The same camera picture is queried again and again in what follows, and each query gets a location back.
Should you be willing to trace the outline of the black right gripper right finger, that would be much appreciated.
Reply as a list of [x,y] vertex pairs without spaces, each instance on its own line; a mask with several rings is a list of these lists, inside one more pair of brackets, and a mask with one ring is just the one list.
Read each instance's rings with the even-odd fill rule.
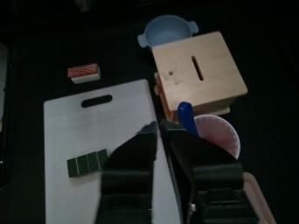
[[238,160],[167,120],[161,131],[182,224],[258,224]]

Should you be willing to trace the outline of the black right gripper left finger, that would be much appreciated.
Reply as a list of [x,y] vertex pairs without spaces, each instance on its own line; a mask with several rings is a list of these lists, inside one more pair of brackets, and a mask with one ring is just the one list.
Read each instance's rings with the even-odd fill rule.
[[102,170],[95,224],[153,224],[157,122],[114,150]]

